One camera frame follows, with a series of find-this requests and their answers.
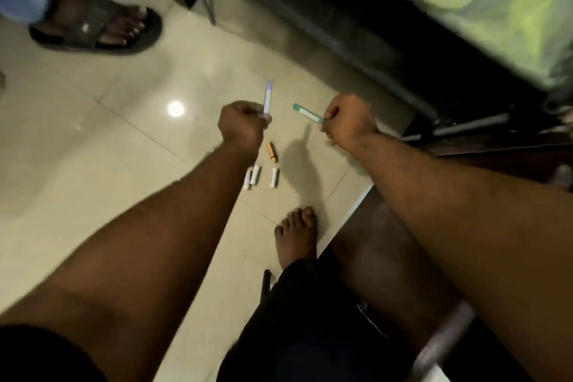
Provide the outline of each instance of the forearm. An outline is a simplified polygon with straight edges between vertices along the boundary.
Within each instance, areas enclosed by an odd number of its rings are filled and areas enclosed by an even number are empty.
[[[97,231],[0,322],[68,336],[111,381],[153,377],[254,159],[239,145],[221,145],[180,181]]]
[[[573,198],[441,161],[382,135],[352,153],[533,377],[573,373]]]

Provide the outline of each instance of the bare foot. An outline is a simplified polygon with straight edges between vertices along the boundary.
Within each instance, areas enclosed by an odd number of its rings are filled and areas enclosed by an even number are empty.
[[[299,259],[316,259],[316,215],[311,207],[290,212],[275,228],[278,262],[285,270]]]
[[[82,16],[87,3],[86,0],[55,0],[48,18],[33,27],[47,35],[63,36],[67,28]],[[146,7],[126,5],[105,25],[98,41],[102,44],[127,45],[145,28],[143,20],[146,17]]]

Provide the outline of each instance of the black pants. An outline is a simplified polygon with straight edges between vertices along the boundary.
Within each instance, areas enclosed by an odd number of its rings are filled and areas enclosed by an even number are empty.
[[[281,275],[225,357],[218,382],[403,380],[412,357],[326,278],[299,260]]]

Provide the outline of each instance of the black sandal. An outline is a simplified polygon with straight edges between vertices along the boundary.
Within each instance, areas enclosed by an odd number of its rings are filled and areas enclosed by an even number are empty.
[[[161,36],[161,17],[154,10],[147,8],[147,17],[142,20],[145,28],[136,38],[128,40],[126,45],[100,43],[97,39],[104,28],[117,17],[118,10],[124,9],[125,6],[112,0],[87,1],[83,15],[68,28],[64,36],[47,35],[33,27],[29,28],[30,36],[39,45],[51,50],[106,55],[134,55],[143,52]]]

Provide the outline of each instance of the green marker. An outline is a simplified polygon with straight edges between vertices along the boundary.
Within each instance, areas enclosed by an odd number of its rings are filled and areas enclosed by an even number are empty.
[[[319,122],[319,123],[324,122],[324,118],[323,118],[323,117],[319,117],[317,114],[312,113],[311,111],[309,111],[308,109],[304,108],[304,107],[301,106],[300,104],[295,103],[295,104],[292,105],[292,108],[293,108],[294,110],[296,110],[297,112],[302,113],[305,117],[311,118],[312,121]]]

